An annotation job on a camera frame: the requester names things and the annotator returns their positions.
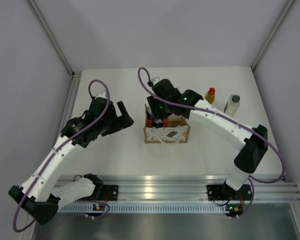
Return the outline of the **light blue pump bottle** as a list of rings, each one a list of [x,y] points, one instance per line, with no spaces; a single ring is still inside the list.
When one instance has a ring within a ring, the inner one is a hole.
[[[169,118],[168,117],[163,118],[162,122],[163,122],[163,127],[167,127],[169,125]]]

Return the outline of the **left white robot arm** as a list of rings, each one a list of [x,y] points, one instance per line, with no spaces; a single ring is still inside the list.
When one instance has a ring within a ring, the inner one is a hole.
[[[86,149],[98,136],[105,137],[129,128],[134,121],[122,101],[117,102],[121,115],[107,99],[105,91],[92,98],[89,109],[82,116],[67,121],[51,152],[37,170],[22,185],[14,185],[8,194],[40,225],[45,225],[62,207],[77,200],[105,199],[103,181],[88,173],[79,180],[56,187],[63,170],[75,155]]]

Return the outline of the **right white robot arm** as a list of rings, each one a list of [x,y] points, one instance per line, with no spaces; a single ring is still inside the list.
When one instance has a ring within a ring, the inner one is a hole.
[[[241,187],[253,174],[268,150],[268,130],[258,127],[240,126],[232,117],[217,110],[200,94],[193,90],[181,93],[168,79],[158,77],[147,82],[154,96],[147,97],[155,120],[171,115],[193,120],[209,128],[227,140],[239,152],[233,167],[221,187],[220,193],[234,199],[241,193]]]

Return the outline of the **clear bottle grey cap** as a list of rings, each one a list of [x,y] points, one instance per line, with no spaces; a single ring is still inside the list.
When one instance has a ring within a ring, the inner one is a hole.
[[[223,112],[230,116],[233,117],[235,115],[235,113],[237,112],[238,108],[240,107],[240,96],[237,94],[231,94],[225,107]]]

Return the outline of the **yellow bottle red cap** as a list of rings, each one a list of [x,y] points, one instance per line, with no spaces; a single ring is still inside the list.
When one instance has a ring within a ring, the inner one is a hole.
[[[216,90],[214,87],[210,87],[208,92],[205,94],[204,99],[208,101],[208,103],[210,103],[211,105],[214,103],[215,101],[215,93]]]

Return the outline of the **dark blue front pump bottle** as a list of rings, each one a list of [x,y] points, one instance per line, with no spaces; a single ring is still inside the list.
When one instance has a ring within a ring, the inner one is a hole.
[[[161,119],[157,119],[157,120],[153,119],[152,126],[154,128],[162,128],[164,126],[164,122]]]

